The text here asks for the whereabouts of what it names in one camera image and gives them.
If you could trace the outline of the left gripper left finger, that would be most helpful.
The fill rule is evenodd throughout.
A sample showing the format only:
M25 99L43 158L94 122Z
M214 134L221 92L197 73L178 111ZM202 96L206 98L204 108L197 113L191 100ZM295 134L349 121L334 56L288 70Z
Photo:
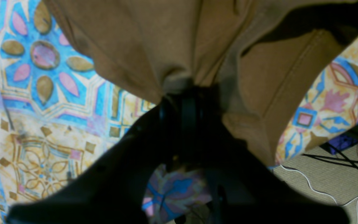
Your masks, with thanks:
M15 204L8 224L148 224L147 184L160 165L179 167L177 134L185 94L165 95L110 150L47 198Z

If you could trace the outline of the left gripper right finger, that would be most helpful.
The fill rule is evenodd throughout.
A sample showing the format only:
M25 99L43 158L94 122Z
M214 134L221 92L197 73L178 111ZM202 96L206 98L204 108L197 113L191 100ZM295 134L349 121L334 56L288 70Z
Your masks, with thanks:
M289 187L233 137L208 88L184 92L184 163L203 169L216 224L348 224L343 208Z

